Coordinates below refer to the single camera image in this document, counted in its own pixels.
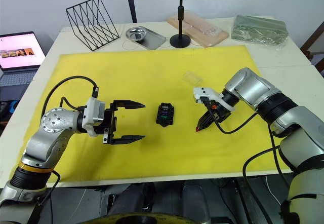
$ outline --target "black electronic component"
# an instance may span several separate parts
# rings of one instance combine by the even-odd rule
[[[163,127],[173,125],[173,115],[174,107],[171,103],[161,103],[161,105],[158,106],[156,123]]]

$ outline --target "robotic arm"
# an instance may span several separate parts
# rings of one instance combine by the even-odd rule
[[[105,102],[91,97],[81,111],[57,107],[45,113],[39,129],[27,143],[14,176],[1,192],[0,206],[5,201],[41,200],[47,180],[75,133],[88,133],[91,137],[103,134],[105,144],[128,144],[143,138],[143,135],[113,138],[117,120],[114,112],[118,107],[135,109],[145,106],[129,100],[115,100],[105,109]]]
[[[324,220],[324,123],[248,68],[239,70],[222,93],[211,88],[194,88],[194,98],[216,114],[221,123],[244,101],[265,120],[272,134],[283,138],[279,154],[298,173],[288,200],[281,205],[285,223],[322,223]],[[206,112],[197,131],[208,127],[213,118]]]

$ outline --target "small black object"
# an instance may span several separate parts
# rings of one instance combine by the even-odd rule
[[[87,0],[66,9],[74,35],[91,51],[119,38],[101,0]]]
[[[175,48],[185,48],[190,44],[190,37],[182,34],[183,11],[184,8],[182,5],[182,0],[180,0],[180,4],[178,6],[179,34],[174,35],[170,38],[170,44]]]
[[[158,106],[156,123],[163,127],[173,125],[173,114],[174,107],[171,103],[161,103],[161,105]]]

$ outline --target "white wall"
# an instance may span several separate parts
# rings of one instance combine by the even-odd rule
[[[135,0],[138,22],[162,21],[177,13],[179,0]],[[324,0],[183,0],[204,18],[242,15],[272,15],[286,23],[300,47],[324,21]]]
[[[35,31],[47,53],[69,22],[65,9],[86,0],[0,0],[0,34]],[[127,0],[102,0],[114,23],[132,21]]]
[[[0,0],[0,33],[35,31],[45,52],[59,30],[69,25],[65,8],[85,0]],[[103,0],[114,23],[131,22],[127,0]],[[135,0],[139,22],[164,21],[179,0]],[[205,18],[273,15],[287,24],[301,46],[324,21],[324,0],[184,0],[184,7]]]

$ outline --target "black wire rack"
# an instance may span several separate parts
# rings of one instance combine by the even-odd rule
[[[91,51],[119,38],[101,0],[87,0],[66,9],[74,35]]]

